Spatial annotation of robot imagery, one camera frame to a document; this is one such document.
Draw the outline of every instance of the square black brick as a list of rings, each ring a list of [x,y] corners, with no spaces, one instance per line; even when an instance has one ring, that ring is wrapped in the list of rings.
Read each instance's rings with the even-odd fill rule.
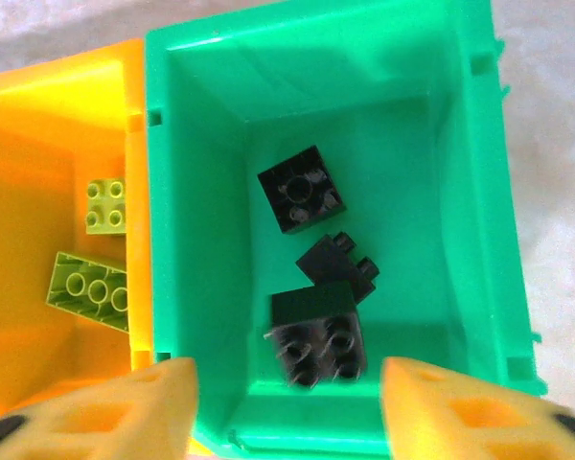
[[[349,253],[355,247],[356,244],[345,232],[334,238],[325,235],[296,264],[316,286],[349,281],[354,300],[359,304],[375,290],[373,280],[380,271],[368,257],[358,263],[353,262]]]
[[[258,174],[283,233],[294,233],[345,209],[316,146]]]
[[[274,294],[272,330],[290,383],[312,388],[322,379],[357,380],[366,357],[348,282]]]

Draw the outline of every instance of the lime green lego duplo brick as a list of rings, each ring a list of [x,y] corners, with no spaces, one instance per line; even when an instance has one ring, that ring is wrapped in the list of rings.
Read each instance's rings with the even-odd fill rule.
[[[126,272],[58,252],[47,304],[127,332]]]
[[[87,186],[88,235],[126,233],[126,183],[123,179],[97,179]]]

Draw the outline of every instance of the lego duplo brick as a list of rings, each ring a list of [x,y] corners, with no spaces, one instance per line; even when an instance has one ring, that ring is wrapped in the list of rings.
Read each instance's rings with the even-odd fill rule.
[[[97,179],[87,185],[88,235],[126,233],[126,183],[123,179]]]
[[[353,262],[349,253],[355,247],[356,244],[345,232],[334,238],[325,235],[296,264],[316,285],[349,281],[354,300],[359,304],[375,290],[373,280],[380,271],[368,257]]]
[[[127,332],[126,272],[58,252],[47,304]]]
[[[366,368],[356,303],[346,281],[273,294],[272,330],[290,383],[357,380]]]
[[[316,146],[258,174],[283,233],[295,233],[345,209]]]

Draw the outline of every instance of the white surface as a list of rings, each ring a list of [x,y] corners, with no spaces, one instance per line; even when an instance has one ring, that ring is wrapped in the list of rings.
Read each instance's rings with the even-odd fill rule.
[[[0,71],[264,0],[0,0]],[[540,375],[575,408],[575,0],[495,0],[517,226]]]

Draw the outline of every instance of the green plastic bin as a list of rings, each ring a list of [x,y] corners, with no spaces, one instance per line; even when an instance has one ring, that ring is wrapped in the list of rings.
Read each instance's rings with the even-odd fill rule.
[[[153,31],[146,74],[156,358],[194,357],[219,455],[387,457],[384,357],[544,392],[487,0],[309,0]],[[283,235],[257,174],[319,147],[347,211]],[[379,266],[357,383],[286,385],[268,296],[347,232]]]

